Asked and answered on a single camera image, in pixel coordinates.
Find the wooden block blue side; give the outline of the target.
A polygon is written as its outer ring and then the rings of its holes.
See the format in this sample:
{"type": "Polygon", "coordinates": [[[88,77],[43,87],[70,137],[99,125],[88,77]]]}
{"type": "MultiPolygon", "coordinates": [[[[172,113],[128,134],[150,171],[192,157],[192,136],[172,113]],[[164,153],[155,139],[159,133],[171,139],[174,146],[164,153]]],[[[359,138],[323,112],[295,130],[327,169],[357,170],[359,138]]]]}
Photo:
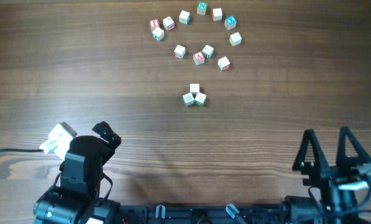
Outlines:
{"type": "Polygon", "coordinates": [[[195,98],[192,93],[187,93],[182,96],[185,106],[190,106],[195,103],[195,98]]]}

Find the wooden block yellow side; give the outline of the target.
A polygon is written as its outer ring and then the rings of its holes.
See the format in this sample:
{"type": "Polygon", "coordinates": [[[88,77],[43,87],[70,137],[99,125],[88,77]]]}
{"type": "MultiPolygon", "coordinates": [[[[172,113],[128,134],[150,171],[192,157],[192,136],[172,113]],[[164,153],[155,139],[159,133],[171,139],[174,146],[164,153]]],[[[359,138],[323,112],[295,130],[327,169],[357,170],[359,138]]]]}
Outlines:
{"type": "Polygon", "coordinates": [[[195,103],[197,105],[203,106],[206,99],[207,99],[207,96],[204,93],[198,92],[195,96],[195,103]]]}

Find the wooden block red Q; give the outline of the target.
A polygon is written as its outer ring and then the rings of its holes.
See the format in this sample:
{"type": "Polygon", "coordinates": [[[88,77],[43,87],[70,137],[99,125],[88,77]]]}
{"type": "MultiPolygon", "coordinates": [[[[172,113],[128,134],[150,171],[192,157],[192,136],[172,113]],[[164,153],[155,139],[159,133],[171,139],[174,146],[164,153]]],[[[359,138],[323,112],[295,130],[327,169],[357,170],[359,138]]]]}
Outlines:
{"type": "Polygon", "coordinates": [[[197,94],[198,92],[200,92],[200,85],[199,85],[199,83],[191,83],[190,84],[190,92],[192,94],[197,94]]]}

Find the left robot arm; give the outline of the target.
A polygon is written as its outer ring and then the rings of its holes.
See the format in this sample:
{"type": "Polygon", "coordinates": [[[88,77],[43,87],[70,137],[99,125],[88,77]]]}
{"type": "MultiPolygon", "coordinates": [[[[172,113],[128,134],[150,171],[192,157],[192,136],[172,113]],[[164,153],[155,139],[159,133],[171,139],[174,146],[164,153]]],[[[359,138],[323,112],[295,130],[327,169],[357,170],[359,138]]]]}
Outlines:
{"type": "Polygon", "coordinates": [[[62,163],[52,186],[34,205],[35,223],[322,223],[324,215],[309,197],[287,196],[282,203],[251,207],[167,207],[121,205],[100,197],[103,166],[121,144],[106,122],[94,136],[78,136],[66,122],[57,124],[40,145],[62,163]]]}

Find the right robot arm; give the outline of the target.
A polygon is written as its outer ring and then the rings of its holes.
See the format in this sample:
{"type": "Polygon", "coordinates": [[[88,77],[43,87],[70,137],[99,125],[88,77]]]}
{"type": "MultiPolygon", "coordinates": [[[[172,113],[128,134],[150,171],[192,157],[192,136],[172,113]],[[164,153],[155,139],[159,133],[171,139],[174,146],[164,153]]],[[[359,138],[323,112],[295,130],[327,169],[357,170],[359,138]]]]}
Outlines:
{"type": "Polygon", "coordinates": [[[371,199],[371,156],[344,126],[340,129],[336,163],[330,166],[314,130],[304,132],[292,166],[305,176],[303,185],[317,188],[321,199],[287,196],[281,203],[283,223],[363,223],[360,213],[371,199]]]}

